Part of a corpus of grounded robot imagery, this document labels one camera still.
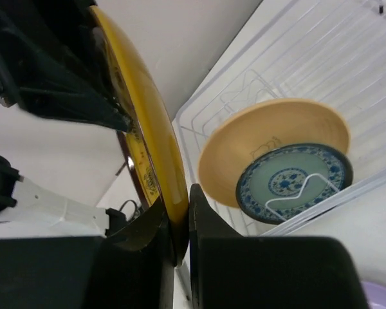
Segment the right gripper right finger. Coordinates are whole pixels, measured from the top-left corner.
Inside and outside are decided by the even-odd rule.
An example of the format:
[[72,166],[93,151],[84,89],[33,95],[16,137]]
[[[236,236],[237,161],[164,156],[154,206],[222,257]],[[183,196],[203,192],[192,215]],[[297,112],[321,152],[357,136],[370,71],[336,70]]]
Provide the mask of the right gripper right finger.
[[190,285],[194,308],[217,308],[230,293],[234,266],[228,247],[241,235],[211,208],[197,183],[189,194]]

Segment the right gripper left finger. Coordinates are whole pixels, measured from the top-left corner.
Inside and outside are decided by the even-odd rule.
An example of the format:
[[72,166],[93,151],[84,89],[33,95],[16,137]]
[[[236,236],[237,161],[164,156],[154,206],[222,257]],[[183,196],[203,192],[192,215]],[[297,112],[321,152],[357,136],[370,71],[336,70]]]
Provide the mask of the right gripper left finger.
[[162,202],[108,238],[106,248],[107,308],[172,308],[175,255]]

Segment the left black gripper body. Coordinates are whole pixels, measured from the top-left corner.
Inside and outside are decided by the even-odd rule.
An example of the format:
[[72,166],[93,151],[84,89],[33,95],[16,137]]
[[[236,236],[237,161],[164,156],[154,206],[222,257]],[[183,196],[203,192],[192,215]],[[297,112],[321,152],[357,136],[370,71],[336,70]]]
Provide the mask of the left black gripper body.
[[22,102],[20,64],[62,64],[100,89],[93,1],[0,1],[0,101]]

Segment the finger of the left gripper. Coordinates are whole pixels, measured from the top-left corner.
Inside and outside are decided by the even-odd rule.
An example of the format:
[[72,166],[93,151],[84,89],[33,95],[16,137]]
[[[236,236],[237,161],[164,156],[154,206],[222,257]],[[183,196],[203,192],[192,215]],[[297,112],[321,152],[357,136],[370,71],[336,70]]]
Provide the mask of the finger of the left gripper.
[[62,64],[20,64],[20,108],[40,118],[128,132],[131,117],[86,79]]

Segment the blue floral plate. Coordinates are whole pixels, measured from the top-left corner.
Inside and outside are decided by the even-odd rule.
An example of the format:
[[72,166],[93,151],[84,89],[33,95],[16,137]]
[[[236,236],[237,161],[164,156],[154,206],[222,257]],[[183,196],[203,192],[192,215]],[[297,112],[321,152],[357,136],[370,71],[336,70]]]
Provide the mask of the blue floral plate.
[[256,221],[279,225],[353,182],[345,154],[323,144],[292,144],[256,158],[240,176],[235,197]]

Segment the beige plate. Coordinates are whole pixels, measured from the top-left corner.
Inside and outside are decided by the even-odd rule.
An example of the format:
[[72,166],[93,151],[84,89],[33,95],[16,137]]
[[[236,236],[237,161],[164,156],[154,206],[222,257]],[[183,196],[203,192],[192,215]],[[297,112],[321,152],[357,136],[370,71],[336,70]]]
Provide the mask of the beige plate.
[[347,154],[351,130],[332,107],[303,98],[273,99],[252,105],[224,121],[207,139],[198,163],[204,192],[237,208],[235,188],[258,157],[285,145],[324,144]]

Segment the purple plate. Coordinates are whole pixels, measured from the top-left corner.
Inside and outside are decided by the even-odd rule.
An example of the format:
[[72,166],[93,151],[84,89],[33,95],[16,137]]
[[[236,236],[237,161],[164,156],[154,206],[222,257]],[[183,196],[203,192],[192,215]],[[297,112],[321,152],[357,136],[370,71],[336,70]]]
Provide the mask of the purple plate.
[[386,286],[362,281],[367,302],[372,309],[386,309]]

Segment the white wire dish rack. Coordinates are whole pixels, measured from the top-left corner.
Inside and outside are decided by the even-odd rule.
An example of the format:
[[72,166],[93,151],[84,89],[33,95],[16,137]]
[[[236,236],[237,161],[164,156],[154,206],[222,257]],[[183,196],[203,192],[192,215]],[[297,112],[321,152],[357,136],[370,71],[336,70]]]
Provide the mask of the white wire dish rack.
[[386,1],[265,1],[178,112],[194,308],[386,308]]

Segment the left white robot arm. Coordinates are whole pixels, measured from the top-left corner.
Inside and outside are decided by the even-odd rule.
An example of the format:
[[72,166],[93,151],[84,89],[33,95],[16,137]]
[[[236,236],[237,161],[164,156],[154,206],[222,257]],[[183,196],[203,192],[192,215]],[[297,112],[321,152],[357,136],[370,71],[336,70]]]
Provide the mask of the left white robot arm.
[[[0,1],[0,104],[46,120],[128,132],[95,1]],[[110,235],[122,213],[44,189],[0,156],[0,224],[53,236]]]

